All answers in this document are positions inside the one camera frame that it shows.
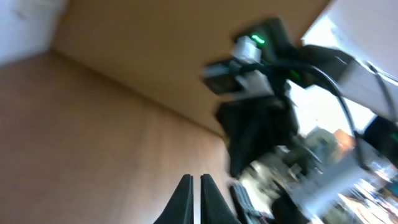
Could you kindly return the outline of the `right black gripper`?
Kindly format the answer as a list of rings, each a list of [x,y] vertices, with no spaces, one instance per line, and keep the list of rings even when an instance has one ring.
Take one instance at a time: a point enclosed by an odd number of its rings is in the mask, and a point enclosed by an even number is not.
[[[286,146],[298,133],[292,101],[286,96],[258,96],[222,102],[215,117],[229,140],[229,174],[242,171],[276,146]]]

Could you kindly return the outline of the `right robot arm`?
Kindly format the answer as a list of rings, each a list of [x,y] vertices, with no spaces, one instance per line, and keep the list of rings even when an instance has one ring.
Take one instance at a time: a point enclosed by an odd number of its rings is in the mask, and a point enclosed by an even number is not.
[[[233,95],[222,102],[216,119],[229,139],[229,173],[239,176],[245,167],[275,146],[304,147],[288,83],[302,88],[316,85],[334,95],[354,131],[352,114],[339,84],[322,62],[336,64],[338,53],[325,47],[296,47],[282,20],[270,17],[233,37],[236,54],[209,64],[204,84],[217,95]]]

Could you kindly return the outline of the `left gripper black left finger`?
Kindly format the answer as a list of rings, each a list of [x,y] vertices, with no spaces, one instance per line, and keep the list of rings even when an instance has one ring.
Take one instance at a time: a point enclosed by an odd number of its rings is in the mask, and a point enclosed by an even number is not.
[[[182,176],[154,224],[194,224],[193,176]]]

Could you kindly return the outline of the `brown cardboard box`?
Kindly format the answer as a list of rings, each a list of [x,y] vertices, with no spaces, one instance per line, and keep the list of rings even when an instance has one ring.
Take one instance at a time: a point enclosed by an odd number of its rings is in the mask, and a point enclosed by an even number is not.
[[[327,1],[70,1],[20,16],[1,2],[1,222],[153,223],[180,179],[228,155],[202,65],[277,14],[298,41]]]

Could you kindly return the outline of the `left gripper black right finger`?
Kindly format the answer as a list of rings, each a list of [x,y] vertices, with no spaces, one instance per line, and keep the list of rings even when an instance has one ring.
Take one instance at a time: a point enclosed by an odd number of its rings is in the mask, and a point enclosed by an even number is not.
[[[203,174],[200,180],[201,224],[240,224],[241,222],[229,209],[212,176],[210,174]]]

